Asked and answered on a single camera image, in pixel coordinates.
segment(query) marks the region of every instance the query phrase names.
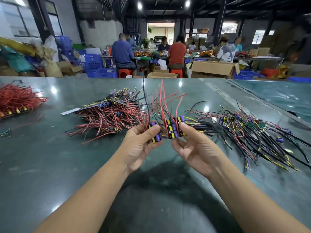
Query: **woman in red shirt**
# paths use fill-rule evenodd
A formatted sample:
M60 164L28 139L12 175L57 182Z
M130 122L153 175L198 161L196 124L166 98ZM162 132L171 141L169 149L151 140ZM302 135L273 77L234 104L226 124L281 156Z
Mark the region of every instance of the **woman in red shirt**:
M184 43L184 37L178 35L176 43L173 43L169 49L169 69L170 70L181 70L184 67L184 56L187 52Z

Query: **ceiling light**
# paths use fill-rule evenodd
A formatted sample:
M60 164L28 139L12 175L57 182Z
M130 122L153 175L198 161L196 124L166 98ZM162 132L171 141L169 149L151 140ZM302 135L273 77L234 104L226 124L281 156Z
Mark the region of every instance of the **ceiling light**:
M138 10L141 10L141 9L142 9L142 4L141 4L141 2L138 2L138 3L137 3L137 7L138 7Z
M189 7L189 6L190 6L190 0L187 0L187 1L186 1L185 6L186 6L186 7Z
M23 0L14 0L14 1L16 1L16 3L17 3L18 5L26 6L26 4L24 3Z

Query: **yellow plastic bag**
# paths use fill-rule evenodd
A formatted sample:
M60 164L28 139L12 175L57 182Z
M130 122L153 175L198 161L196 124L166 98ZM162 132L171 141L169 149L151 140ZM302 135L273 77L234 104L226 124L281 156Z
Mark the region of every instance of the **yellow plastic bag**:
M0 37L0 44L4 46L8 46L17 52L20 52L24 55L30 55L30 56L35 56L36 55L36 49L34 47L31 47L29 45L23 44L16 42L12 39L6 39L3 37Z

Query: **table surface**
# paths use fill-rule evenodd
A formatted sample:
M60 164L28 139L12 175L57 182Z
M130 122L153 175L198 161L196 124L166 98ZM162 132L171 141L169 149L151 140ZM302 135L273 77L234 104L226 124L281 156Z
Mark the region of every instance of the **table surface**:
M52 211L79 189L122 142L123 133L79 145L82 136L64 136L81 124L79 116L61 113L104 98L114 88L142 86L142 79L0 77L0 84L21 79L49 97L32 113L0 121L5 130L38 122L0 137L0 229L30 233ZM161 79L145 80L146 93L154 93ZM262 101L229 80L220 78L165 79L167 94L187 93L178 114L201 100L198 110L216 111L220 105L237 109L236 99L256 117L289 128L310 142L311 129L297 118ZM172 101L174 108L178 101ZM212 138L242 171L240 155ZM302 145L305 152L311 149ZM294 162L300 172L286 172L263 159L245 175L278 205L311 228L311 171ZM142 167L125 182L100 232L242 232L210 183L174 152L170 141L150 153Z

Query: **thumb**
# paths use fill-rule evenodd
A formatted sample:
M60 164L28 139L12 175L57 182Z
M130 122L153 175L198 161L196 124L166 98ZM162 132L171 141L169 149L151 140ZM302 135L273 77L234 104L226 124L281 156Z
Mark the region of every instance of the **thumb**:
M144 133L138 135L139 142L143 145L147 141L149 141L151 138L155 137L160 132L160 126L159 125L153 125L151 128L146 130Z
M180 123L179 127L186 135L194 139L198 144L208 143L208 138L204 134L196 131L193 127L190 127L185 123Z

